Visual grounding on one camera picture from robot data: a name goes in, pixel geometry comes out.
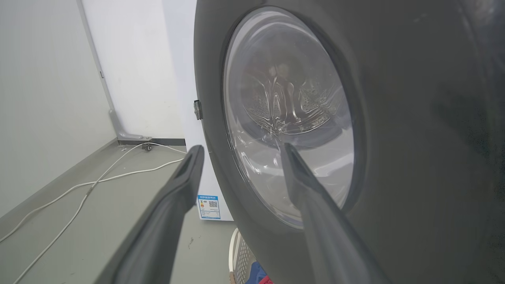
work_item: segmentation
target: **cable on floor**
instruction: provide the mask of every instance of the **cable on floor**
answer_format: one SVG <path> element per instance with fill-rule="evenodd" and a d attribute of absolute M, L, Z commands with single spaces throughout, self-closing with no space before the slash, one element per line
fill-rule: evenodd
<path fill-rule="evenodd" d="M 84 186 L 84 185 L 88 185 L 88 184 L 92 184 L 92 186 L 90 187 L 90 189 L 88 190 L 88 192 L 86 193 L 86 195 L 84 195 L 84 198 L 82 199 L 81 201 L 81 204 L 79 205 L 79 208 L 77 209 L 77 211 L 75 212 L 74 214 L 74 217 L 72 217 L 72 219 L 70 219 L 70 221 L 67 223 L 67 225 L 60 231 L 60 233 L 56 236 L 56 238 L 53 239 L 53 241 L 32 261 L 32 263 L 30 263 L 30 265 L 23 271 L 23 273 L 21 273 L 21 275 L 16 279 L 16 281 L 14 281 L 13 284 L 17 284 L 22 278 L 23 276 L 30 270 L 30 268 L 42 257 L 42 255 L 44 255 L 44 253 L 56 242 L 56 240 L 63 234 L 63 232 L 67 229 L 68 226 L 70 226 L 70 224 L 74 221 L 75 217 L 77 217 L 77 214 L 79 214 L 79 211 L 81 211 L 81 208 L 82 208 L 82 205 L 84 204 L 84 201 L 86 201 L 86 198 L 89 196 L 89 194 L 91 193 L 91 191 L 95 188 L 95 186 L 99 183 L 99 182 L 104 182 L 104 181 L 108 181 L 108 180 L 112 180 L 112 179 L 116 179 L 116 178 L 120 178 L 120 177 L 123 177 L 123 176 L 127 176 L 127 175 L 131 175 L 131 174 L 135 174 L 135 173 L 141 173 L 141 172 L 149 172 L 149 171 L 155 171 L 155 170 L 158 170 L 158 169 L 161 169 L 163 168 L 164 166 L 167 166 L 167 165 L 170 165 L 170 164 L 173 164 L 173 163 L 177 163 L 177 162 L 180 162 L 182 161 L 183 159 L 179 159 L 179 160 L 176 160 L 176 161 L 171 161 L 171 162 L 168 162 L 168 163 L 165 163 L 159 167 L 156 167 L 156 168 L 153 168 L 153 169 L 148 169 L 148 170 L 140 170 L 140 171 L 134 171 L 134 172 L 129 172 L 129 173 L 125 173 L 125 174 L 120 174 L 120 175 L 117 175 L 117 176 L 113 176 L 113 177 L 110 177 L 110 178 L 106 178 L 106 179 L 103 179 L 102 178 L 108 173 L 108 171 L 110 169 L 112 169 L 112 167 L 114 167 L 114 165 L 116 165 L 119 160 L 121 160 L 124 156 L 126 156 L 126 154 L 130 153 L 133 149 L 143 145 L 143 144 L 152 144 L 152 145 L 158 145 L 158 146 L 163 146 L 163 147 L 166 147 L 166 148 L 169 148 L 169 149 L 172 149 L 174 151 L 177 151 L 177 152 L 181 152 L 181 153 L 184 153 L 186 154 L 186 152 L 184 151 L 180 151 L 180 150 L 177 150 L 177 149 L 174 149 L 172 147 L 169 147 L 169 146 L 166 146 L 166 145 L 161 145 L 161 144 L 158 144 L 158 143 L 152 143 L 152 142 L 145 142 L 145 143 L 142 143 L 142 144 L 139 144 L 139 145 L 136 145 L 135 147 L 131 148 L 130 150 L 128 150 L 123 156 L 121 156 L 118 160 L 116 160 L 114 162 L 114 164 L 112 164 L 96 181 L 91 181 L 91 182 L 86 182 L 86 183 L 81 183 L 81 184 L 78 184 L 78 185 L 75 185 L 73 186 L 72 188 L 70 188 L 69 190 L 67 190 L 66 192 L 64 192 L 62 195 L 58 196 L 56 199 L 54 199 L 53 201 L 45 204 L 45 205 L 42 205 L 40 206 L 39 208 L 37 209 L 34 209 L 32 210 L 30 213 L 28 213 L 22 220 L 21 222 L 19 222 L 19 224 L 11 231 L 9 232 L 5 237 L 3 237 L 2 239 L 0 239 L 0 243 L 3 242 L 5 239 L 7 239 L 8 237 L 10 237 L 12 234 L 14 234 L 15 231 L 17 231 L 17 229 L 19 229 L 19 227 L 23 224 L 23 222 L 33 213 L 53 204 L 54 202 L 58 201 L 59 199 L 61 199 L 63 196 L 67 195 L 69 192 L 73 191 L 74 189 L 78 188 L 78 187 L 81 187 L 81 186 Z"/>

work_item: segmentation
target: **laundry basket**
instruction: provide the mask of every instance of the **laundry basket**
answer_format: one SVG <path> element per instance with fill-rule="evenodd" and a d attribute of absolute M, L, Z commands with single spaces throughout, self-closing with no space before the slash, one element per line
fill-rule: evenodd
<path fill-rule="evenodd" d="M 256 261 L 242 235 L 235 229 L 230 241 L 228 267 L 230 268 L 230 283 L 245 284 L 249 279 L 251 265 Z"/>

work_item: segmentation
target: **open washing machine door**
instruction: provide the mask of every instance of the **open washing machine door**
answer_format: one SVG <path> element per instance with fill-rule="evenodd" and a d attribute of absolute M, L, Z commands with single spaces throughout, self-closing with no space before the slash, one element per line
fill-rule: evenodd
<path fill-rule="evenodd" d="M 305 224 L 284 143 L 387 281 L 505 279 L 503 11 L 493 0 L 197 3 L 212 166 L 274 283 L 318 279 L 310 232 L 342 239 Z"/>

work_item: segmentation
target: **door glass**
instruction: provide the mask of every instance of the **door glass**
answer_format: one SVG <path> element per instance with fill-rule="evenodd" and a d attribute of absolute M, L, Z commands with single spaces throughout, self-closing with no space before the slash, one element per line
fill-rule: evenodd
<path fill-rule="evenodd" d="M 240 22 L 227 51 L 224 99 L 239 170 L 280 220 L 303 227 L 287 194 L 281 143 L 293 144 L 344 204 L 354 165 L 349 107 L 330 57 L 300 19 L 271 7 Z"/>

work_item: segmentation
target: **energy label sticker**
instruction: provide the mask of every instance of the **energy label sticker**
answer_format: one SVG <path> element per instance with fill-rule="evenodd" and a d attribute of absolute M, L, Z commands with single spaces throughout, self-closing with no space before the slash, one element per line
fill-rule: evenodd
<path fill-rule="evenodd" d="M 199 195 L 198 206 L 200 208 L 200 216 L 202 219 L 221 219 L 217 196 Z"/>

